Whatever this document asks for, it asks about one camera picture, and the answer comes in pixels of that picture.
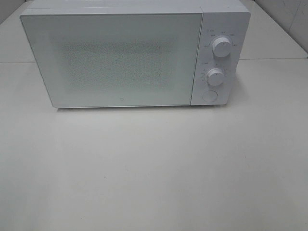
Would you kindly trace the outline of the white microwave door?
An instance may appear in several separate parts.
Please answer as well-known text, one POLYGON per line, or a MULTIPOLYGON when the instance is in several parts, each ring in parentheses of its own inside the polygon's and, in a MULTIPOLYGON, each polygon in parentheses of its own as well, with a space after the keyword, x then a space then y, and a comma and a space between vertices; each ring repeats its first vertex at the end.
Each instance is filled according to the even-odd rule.
POLYGON ((56 108, 189 105, 202 15, 23 15, 56 108))

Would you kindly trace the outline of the lower white microwave knob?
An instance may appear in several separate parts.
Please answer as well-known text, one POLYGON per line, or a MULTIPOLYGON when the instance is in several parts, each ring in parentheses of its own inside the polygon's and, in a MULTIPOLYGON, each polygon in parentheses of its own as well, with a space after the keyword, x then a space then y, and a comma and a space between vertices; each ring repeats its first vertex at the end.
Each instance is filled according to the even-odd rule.
POLYGON ((219 86, 224 82, 225 74, 220 68, 213 68, 208 71, 207 83, 211 86, 219 86))

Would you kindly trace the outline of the white microwave knob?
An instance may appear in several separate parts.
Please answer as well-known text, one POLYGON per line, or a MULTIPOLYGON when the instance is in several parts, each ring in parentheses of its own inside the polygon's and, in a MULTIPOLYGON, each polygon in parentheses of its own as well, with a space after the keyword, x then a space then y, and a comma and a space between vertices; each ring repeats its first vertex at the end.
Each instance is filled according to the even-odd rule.
POLYGON ((218 58, 224 58, 231 52, 232 41, 229 37, 221 36, 212 41, 213 54, 218 58))
POLYGON ((207 83, 211 86, 219 86, 224 82, 225 74, 220 68, 213 68, 208 71, 207 83))

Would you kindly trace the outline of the white microwave oven body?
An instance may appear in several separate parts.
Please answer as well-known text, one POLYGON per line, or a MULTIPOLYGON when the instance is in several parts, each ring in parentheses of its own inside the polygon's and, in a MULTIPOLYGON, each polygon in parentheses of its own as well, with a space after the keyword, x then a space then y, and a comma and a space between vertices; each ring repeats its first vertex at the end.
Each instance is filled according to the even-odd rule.
POLYGON ((23 15, 193 13, 200 13, 202 21, 191 102, 185 106, 224 105, 228 101, 235 80, 237 64, 251 17, 248 9, 238 0, 35 0, 23 11, 20 19, 23 15), (232 41, 231 52, 224 58, 216 57, 212 51, 212 41, 221 36, 229 37, 232 41), (225 74, 224 82, 219 86, 207 83, 206 75, 213 68, 220 68, 225 74), (217 92, 216 101, 208 103, 202 99, 208 90, 217 92))

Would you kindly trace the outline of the upper white microwave knob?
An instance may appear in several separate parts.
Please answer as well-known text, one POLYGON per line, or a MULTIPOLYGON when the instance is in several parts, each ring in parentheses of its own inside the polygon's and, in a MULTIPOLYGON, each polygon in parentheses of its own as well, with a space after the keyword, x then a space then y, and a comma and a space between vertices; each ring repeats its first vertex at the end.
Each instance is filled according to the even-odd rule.
POLYGON ((213 54, 218 58, 224 58, 231 52, 232 41, 229 37, 221 36, 212 41, 213 54))

